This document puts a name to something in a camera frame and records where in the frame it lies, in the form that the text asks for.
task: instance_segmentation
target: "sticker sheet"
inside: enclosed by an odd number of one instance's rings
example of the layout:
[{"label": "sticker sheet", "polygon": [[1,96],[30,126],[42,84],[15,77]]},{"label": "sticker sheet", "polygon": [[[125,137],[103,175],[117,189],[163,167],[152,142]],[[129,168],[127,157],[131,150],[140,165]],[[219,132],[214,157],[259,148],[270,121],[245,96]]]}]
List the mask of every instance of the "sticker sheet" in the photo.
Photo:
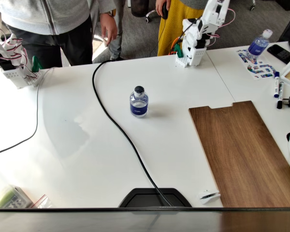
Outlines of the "sticker sheet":
[{"label": "sticker sheet", "polygon": [[254,80],[261,80],[267,77],[274,78],[276,70],[264,56],[261,55],[258,59],[249,59],[246,56],[247,49],[238,50],[236,53]]}]

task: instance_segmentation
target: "black pants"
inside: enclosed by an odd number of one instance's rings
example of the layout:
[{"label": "black pants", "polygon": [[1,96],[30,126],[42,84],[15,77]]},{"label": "black pants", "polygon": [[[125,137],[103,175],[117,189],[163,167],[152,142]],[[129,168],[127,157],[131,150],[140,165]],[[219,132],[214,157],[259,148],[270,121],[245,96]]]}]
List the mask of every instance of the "black pants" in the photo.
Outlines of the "black pants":
[{"label": "black pants", "polygon": [[62,67],[60,48],[71,65],[92,64],[92,23],[89,18],[77,28],[60,35],[40,35],[9,26],[23,39],[28,58],[36,56],[44,69]]}]

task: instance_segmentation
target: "bottle cap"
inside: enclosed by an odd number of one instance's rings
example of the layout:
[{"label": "bottle cap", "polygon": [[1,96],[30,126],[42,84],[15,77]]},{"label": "bottle cap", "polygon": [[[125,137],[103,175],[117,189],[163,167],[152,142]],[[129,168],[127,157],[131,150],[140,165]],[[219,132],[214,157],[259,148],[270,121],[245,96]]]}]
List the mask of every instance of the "bottle cap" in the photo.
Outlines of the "bottle cap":
[{"label": "bottle cap", "polygon": [[282,101],[278,101],[277,102],[277,109],[281,109],[282,108]]},{"label": "bottle cap", "polygon": [[135,87],[134,92],[144,93],[144,88],[142,86],[137,86],[137,87]]},{"label": "bottle cap", "polygon": [[263,32],[262,36],[263,36],[264,38],[268,39],[268,38],[270,38],[270,37],[272,36],[272,34],[273,34],[273,32],[272,32],[270,29],[266,29],[266,30]]},{"label": "bottle cap", "polygon": [[144,88],[142,86],[137,86],[134,89],[134,95],[137,98],[142,98],[145,95]]}]

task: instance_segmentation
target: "sneaker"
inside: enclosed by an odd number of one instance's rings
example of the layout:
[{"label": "sneaker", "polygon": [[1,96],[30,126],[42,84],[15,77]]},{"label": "sneaker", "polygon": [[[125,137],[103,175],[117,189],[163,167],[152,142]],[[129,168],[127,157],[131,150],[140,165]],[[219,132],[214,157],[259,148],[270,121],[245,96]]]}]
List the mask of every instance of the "sneaker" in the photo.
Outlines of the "sneaker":
[{"label": "sneaker", "polygon": [[124,60],[124,59],[121,57],[118,57],[118,58],[111,57],[111,61],[122,61],[122,60]]}]

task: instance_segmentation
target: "black cable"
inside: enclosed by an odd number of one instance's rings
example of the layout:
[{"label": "black cable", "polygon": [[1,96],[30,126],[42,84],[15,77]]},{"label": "black cable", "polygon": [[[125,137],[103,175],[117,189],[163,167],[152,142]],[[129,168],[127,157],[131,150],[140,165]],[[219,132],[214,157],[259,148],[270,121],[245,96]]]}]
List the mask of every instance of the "black cable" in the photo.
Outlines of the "black cable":
[{"label": "black cable", "polygon": [[163,34],[163,31],[164,31],[164,28],[165,28],[165,24],[166,24],[166,22],[165,22],[165,20],[164,20],[164,27],[163,27],[163,30],[162,30],[162,32],[161,32],[161,35],[160,35],[160,37],[159,37],[159,39],[158,39],[158,43],[157,43],[156,46],[153,48],[153,50],[151,50],[151,52],[149,53],[149,57],[150,57],[151,53],[155,50],[155,48],[156,48],[156,47],[158,46],[158,44],[159,44],[160,38],[161,38],[161,36],[162,36],[162,34]]},{"label": "black cable", "polygon": [[40,83],[39,83],[39,86],[38,86],[38,90],[37,90],[37,115],[36,115],[36,121],[37,121],[37,124],[36,124],[36,126],[35,126],[35,130],[34,130],[33,134],[32,134],[29,138],[24,139],[23,141],[21,141],[21,142],[15,144],[15,145],[13,145],[13,146],[10,146],[10,147],[8,147],[8,148],[6,148],[6,149],[1,150],[0,153],[1,153],[1,152],[4,152],[4,151],[7,151],[7,150],[10,150],[11,148],[16,147],[16,146],[22,144],[23,142],[25,142],[25,141],[31,139],[31,138],[35,135],[35,133],[37,132],[37,129],[38,129],[38,109],[39,109],[39,101],[38,101],[38,100],[39,100],[39,98],[38,98],[38,97],[39,97],[39,89],[40,89],[40,85],[42,84],[42,81],[43,81],[45,75],[46,75],[46,74],[48,73],[48,71],[50,71],[51,69],[47,70],[47,71],[44,73],[44,75],[43,75],[43,77],[42,77],[42,79],[41,79],[41,81],[40,81]]},{"label": "black cable", "polygon": [[96,94],[96,97],[98,99],[98,102],[101,106],[101,108],[103,109],[103,111],[105,112],[105,114],[108,116],[108,118],[118,127],[118,129],[124,134],[124,136],[127,138],[127,140],[129,141],[129,143],[131,144],[131,146],[133,147],[135,153],[136,153],[136,156],[137,158],[139,159],[139,162],[141,163],[141,166],[143,167],[143,170],[144,172],[146,173],[148,179],[150,180],[150,182],[152,183],[152,185],[155,187],[155,189],[157,190],[157,192],[160,194],[160,196],[165,200],[165,202],[169,205],[169,206],[173,206],[167,199],[166,197],[164,196],[164,194],[161,192],[161,190],[158,188],[158,186],[155,184],[155,182],[153,181],[153,179],[150,177],[146,167],[144,166],[143,162],[142,162],[142,159],[139,155],[139,153],[137,152],[133,142],[131,141],[131,139],[128,137],[128,135],[123,131],[123,129],[112,119],[112,117],[107,113],[105,107],[103,106],[99,96],[98,96],[98,93],[97,93],[97,90],[96,90],[96,87],[95,87],[95,83],[94,83],[94,79],[95,79],[95,74],[97,72],[97,70],[99,69],[99,67],[101,67],[103,64],[107,63],[107,62],[111,62],[111,60],[107,60],[107,61],[104,61],[102,62],[95,70],[95,72],[93,73],[92,75],[92,86],[93,86],[93,90],[95,91],[95,94]]}]

